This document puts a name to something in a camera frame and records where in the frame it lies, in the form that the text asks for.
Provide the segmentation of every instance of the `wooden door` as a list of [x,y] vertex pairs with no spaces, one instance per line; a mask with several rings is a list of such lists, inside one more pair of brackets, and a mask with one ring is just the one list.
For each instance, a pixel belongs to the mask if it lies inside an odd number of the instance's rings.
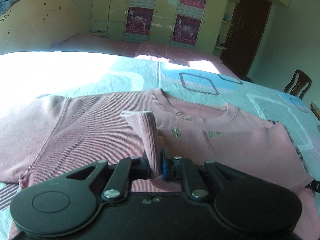
[[250,69],[268,20],[271,3],[267,0],[240,0],[236,5],[220,59],[240,78]]

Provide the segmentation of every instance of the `wall shelf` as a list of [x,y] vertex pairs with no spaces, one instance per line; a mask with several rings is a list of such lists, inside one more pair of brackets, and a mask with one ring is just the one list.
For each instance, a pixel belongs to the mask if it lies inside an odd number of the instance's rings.
[[235,4],[240,3],[240,1],[239,1],[239,0],[229,0],[229,2],[232,2],[232,3],[235,3]]
[[229,24],[229,25],[231,25],[231,26],[233,26],[233,24],[232,24],[232,23],[227,22],[227,21],[225,21],[225,20],[222,20],[222,22],[223,22],[223,23],[226,23],[226,24]]
[[222,49],[222,50],[227,49],[226,47],[223,47],[223,46],[214,46],[214,47],[217,48],[217,49]]

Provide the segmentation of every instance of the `pink sweatshirt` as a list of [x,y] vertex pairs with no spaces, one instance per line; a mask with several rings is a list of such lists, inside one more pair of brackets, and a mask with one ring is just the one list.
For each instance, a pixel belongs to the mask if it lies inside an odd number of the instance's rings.
[[[306,240],[319,238],[313,196],[303,188],[313,178],[304,171],[280,124],[274,126],[231,104],[187,103],[170,98],[161,89],[80,98],[48,96],[8,110],[0,117],[0,181],[19,183],[22,189],[99,159],[113,164],[121,158],[141,156],[145,140],[120,117],[122,111],[153,112],[169,145],[172,129],[179,130],[181,140],[194,140],[189,146],[199,150],[186,148],[181,155],[187,154],[196,163],[216,159],[297,190],[303,214],[296,233]],[[270,146],[273,140],[278,151]],[[150,157],[150,162],[156,166],[156,159]],[[132,190],[161,191],[150,181],[135,181]],[[12,227],[10,236],[16,233]]]

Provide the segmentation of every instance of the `bed headboard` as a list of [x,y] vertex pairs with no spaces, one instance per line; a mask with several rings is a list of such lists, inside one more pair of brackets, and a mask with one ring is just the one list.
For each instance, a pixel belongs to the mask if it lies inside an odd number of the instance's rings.
[[83,31],[71,0],[20,0],[0,16],[0,55],[46,50]]

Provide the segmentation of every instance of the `metal rivet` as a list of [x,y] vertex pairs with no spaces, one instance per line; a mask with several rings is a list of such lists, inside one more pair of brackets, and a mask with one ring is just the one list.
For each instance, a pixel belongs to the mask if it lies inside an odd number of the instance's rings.
[[208,195],[208,192],[203,189],[196,189],[192,192],[192,196],[198,199],[205,198],[207,195]]
[[159,197],[154,197],[154,198],[152,199],[152,201],[153,201],[153,202],[159,202],[159,201],[161,201],[161,198],[159,198]]
[[108,189],[103,194],[107,198],[116,198],[120,196],[120,192],[115,189]]
[[142,203],[144,203],[144,204],[151,204],[151,203],[152,203],[152,200],[151,200],[151,199],[144,199],[144,200],[142,200]]

